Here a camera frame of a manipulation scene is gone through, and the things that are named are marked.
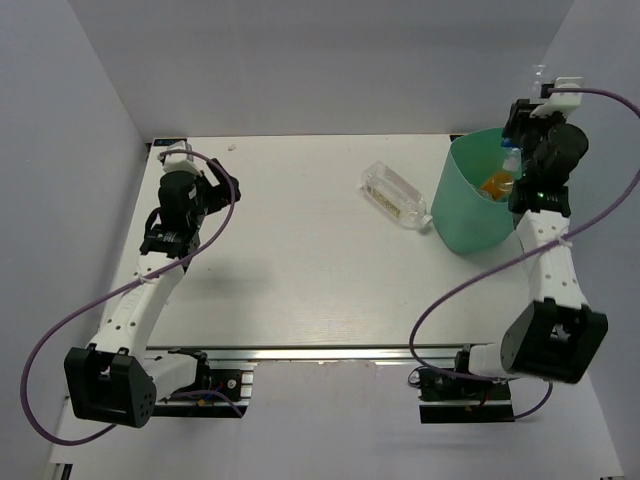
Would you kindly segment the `clear bottle dark blue label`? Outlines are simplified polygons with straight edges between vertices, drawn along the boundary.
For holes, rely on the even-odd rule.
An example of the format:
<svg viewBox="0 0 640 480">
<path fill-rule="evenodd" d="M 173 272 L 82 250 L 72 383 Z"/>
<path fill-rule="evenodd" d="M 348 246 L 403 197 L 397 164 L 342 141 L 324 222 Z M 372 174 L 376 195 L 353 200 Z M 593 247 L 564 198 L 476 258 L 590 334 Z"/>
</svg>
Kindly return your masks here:
<svg viewBox="0 0 640 480">
<path fill-rule="evenodd" d="M 520 84 L 518 85 L 516 100 L 529 99 L 532 103 L 534 103 L 539 98 L 541 85 L 546 83 L 548 80 L 547 72 L 548 69 L 545 64 L 538 63 L 527 67 L 523 71 L 523 74 L 521 76 Z M 502 142 L 502 133 L 501 147 L 507 155 L 504 166 L 508 170 L 515 172 L 518 168 L 521 167 L 522 157 L 520 150 L 518 148 L 505 148 L 504 143 Z"/>
</svg>

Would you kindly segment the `orange juice bottle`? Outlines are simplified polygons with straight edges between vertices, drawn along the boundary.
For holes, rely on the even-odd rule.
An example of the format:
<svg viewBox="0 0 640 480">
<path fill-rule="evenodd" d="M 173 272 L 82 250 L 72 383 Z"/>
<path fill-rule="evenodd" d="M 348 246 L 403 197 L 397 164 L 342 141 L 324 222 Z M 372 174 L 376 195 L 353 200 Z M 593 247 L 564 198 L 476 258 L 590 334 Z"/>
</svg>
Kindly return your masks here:
<svg viewBox="0 0 640 480">
<path fill-rule="evenodd" d="M 510 195 L 513 185 L 513 174 L 508 171 L 499 171 L 482 184 L 479 192 L 490 200 L 504 201 Z"/>
</svg>

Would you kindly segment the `large clear square bottle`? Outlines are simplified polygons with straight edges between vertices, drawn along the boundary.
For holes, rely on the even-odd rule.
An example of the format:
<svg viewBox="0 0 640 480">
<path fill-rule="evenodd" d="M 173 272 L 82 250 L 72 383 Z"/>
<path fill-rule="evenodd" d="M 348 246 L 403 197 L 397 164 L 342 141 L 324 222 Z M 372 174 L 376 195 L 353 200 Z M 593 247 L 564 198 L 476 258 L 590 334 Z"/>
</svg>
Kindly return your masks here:
<svg viewBox="0 0 640 480">
<path fill-rule="evenodd" d="M 432 222 L 423 195 L 382 162 L 363 171 L 361 190 L 404 229 L 421 231 Z"/>
</svg>

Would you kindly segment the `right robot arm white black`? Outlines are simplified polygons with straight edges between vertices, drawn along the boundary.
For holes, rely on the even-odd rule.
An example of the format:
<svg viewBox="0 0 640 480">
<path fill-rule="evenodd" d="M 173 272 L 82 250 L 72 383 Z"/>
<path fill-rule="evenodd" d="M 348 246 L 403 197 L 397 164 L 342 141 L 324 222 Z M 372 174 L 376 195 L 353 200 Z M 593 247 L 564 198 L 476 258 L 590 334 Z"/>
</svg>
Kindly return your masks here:
<svg viewBox="0 0 640 480">
<path fill-rule="evenodd" d="M 453 390 L 472 399 L 488 382 L 535 377 L 578 383 L 607 331 L 577 280 L 569 232 L 570 173 L 586 154 L 585 133 L 568 123 L 572 108 L 550 100 L 519 99 L 502 131 L 520 152 L 521 176 L 509 195 L 517 237 L 527 259 L 529 303 L 497 343 L 459 352 Z"/>
</svg>

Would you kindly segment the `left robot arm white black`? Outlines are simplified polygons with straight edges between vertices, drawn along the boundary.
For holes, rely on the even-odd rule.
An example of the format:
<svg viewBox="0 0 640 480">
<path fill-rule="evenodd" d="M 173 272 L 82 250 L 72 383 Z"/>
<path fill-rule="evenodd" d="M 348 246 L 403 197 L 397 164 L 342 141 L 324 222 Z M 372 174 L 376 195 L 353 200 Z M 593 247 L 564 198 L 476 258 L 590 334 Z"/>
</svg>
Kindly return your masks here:
<svg viewBox="0 0 640 480">
<path fill-rule="evenodd" d="M 132 284 L 115 310 L 84 348 L 72 348 L 64 370 L 75 416 L 106 424 L 140 428 L 159 400 L 183 394 L 205 396 L 211 374 L 205 353 L 171 349 L 145 355 L 150 335 L 191 260 L 202 250 L 199 232 L 206 216 L 231 210 L 239 200 L 238 182 L 220 163 L 208 162 L 212 185 L 194 161 L 199 153 L 164 150 L 159 206 L 145 224 Z"/>
</svg>

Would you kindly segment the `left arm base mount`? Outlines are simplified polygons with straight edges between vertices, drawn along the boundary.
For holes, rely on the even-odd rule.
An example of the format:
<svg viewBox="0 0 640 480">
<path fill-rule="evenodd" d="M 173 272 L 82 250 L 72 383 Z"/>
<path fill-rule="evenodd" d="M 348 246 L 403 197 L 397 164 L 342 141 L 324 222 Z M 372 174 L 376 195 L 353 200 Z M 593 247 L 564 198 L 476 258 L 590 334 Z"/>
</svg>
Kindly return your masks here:
<svg viewBox="0 0 640 480">
<path fill-rule="evenodd" d="M 252 396 L 256 361 L 231 350 L 185 352 L 196 355 L 196 379 L 158 399 L 153 416 L 222 419 L 244 415 Z"/>
</svg>

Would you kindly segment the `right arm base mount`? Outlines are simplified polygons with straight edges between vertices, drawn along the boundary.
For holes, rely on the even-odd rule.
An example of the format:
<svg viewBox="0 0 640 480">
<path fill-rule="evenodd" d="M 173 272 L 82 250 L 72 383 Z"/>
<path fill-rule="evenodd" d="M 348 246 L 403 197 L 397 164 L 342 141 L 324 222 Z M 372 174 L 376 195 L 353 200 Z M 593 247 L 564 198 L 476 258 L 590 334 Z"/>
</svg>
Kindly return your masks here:
<svg viewBox="0 0 640 480">
<path fill-rule="evenodd" d="M 422 424 L 489 424 L 515 421 L 511 391 L 506 383 L 452 378 L 420 366 L 411 371 L 408 384 L 419 391 L 419 414 Z"/>
</svg>

